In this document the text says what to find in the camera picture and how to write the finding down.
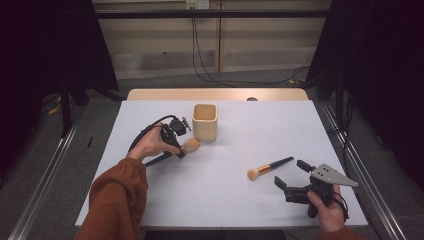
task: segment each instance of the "beige container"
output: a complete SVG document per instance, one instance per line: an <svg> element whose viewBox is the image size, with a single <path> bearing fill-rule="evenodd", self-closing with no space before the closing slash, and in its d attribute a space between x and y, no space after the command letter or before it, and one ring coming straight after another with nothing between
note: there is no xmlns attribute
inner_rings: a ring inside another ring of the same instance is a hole
<svg viewBox="0 0 424 240"><path fill-rule="evenodd" d="M194 137L200 141L213 141L218 131L218 108L212 104L196 104L193 110Z"/></svg>

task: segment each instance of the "wall socket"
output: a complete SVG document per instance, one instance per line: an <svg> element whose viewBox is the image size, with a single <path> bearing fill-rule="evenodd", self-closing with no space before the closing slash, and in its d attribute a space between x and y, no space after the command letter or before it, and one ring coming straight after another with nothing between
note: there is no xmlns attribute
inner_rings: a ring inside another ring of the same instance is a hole
<svg viewBox="0 0 424 240"><path fill-rule="evenodd" d="M209 9L209 0L186 0L187 9Z"/></svg>

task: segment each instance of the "white tabletop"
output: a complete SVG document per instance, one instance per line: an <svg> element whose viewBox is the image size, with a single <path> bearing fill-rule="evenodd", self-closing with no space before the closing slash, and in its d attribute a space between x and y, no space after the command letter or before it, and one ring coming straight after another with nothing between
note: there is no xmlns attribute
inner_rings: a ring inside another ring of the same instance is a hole
<svg viewBox="0 0 424 240"><path fill-rule="evenodd" d="M307 205L288 203L274 185L279 176L288 186L309 184L309 174L296 166L326 163L343 173L312 101L126 101L99 164L95 178L127 153L139 131L166 115L185 116L191 123L197 103L218 107L218 137L202 142L184 158L172 157L147 169L149 183L146 229L286 228L318 225L306 215ZM183 143L192 132L178 137ZM250 168L292 156L295 160L255 181ZM349 187L342 187L349 206L346 225L367 225ZM84 203L76 222L87 215Z"/></svg>

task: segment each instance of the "black brush handle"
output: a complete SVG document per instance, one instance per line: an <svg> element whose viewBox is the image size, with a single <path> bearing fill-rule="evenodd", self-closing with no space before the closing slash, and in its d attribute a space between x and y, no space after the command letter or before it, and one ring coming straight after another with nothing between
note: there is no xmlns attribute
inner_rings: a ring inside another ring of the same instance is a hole
<svg viewBox="0 0 424 240"><path fill-rule="evenodd" d="M280 166L290 162L293 159L294 159L293 157L284 158L282 160L279 160L279 161L276 161L276 162L269 164L269 166L271 167L271 169L276 169L277 167L280 167Z"/></svg>

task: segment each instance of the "sleeve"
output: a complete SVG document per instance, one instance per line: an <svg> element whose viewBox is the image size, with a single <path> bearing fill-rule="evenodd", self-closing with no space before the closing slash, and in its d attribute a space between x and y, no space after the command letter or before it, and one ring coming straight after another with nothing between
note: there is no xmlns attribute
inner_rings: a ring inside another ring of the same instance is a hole
<svg viewBox="0 0 424 240"><path fill-rule="evenodd" d="M147 200L146 167L121 160L91 186L89 212L75 239L137 239Z"/></svg>
<svg viewBox="0 0 424 240"><path fill-rule="evenodd" d="M344 227L337 232L323 232L318 235L318 240L365 240L354 233L350 228Z"/></svg>

